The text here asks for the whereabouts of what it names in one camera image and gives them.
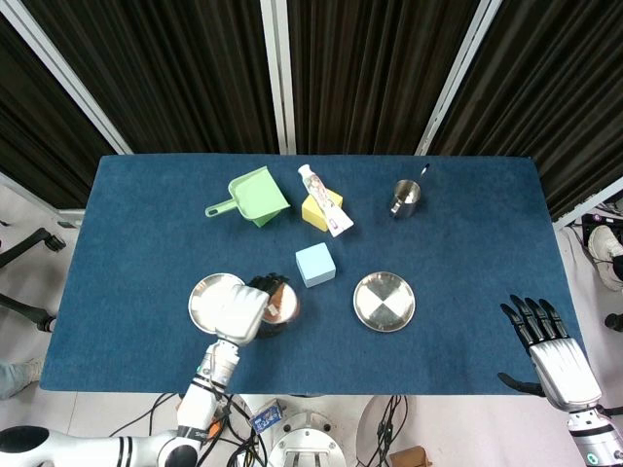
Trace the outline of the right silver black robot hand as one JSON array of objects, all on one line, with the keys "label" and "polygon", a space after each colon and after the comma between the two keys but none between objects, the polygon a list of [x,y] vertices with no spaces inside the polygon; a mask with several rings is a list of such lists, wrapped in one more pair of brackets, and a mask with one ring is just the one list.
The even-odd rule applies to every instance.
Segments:
[{"label": "right silver black robot hand", "polygon": [[603,396],[585,353],[572,336],[559,312],[546,300],[510,297],[502,304],[513,329],[530,357],[537,382],[519,381],[506,373],[497,377],[507,387],[545,398],[566,413],[595,408]]}]

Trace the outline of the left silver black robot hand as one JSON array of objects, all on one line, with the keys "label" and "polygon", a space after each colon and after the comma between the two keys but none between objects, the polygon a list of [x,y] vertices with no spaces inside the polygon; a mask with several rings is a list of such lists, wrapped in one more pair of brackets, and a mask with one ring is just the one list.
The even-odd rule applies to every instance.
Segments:
[{"label": "left silver black robot hand", "polygon": [[285,331],[300,312],[300,300],[289,279],[269,273],[235,285],[215,318],[218,339],[245,346]]}]

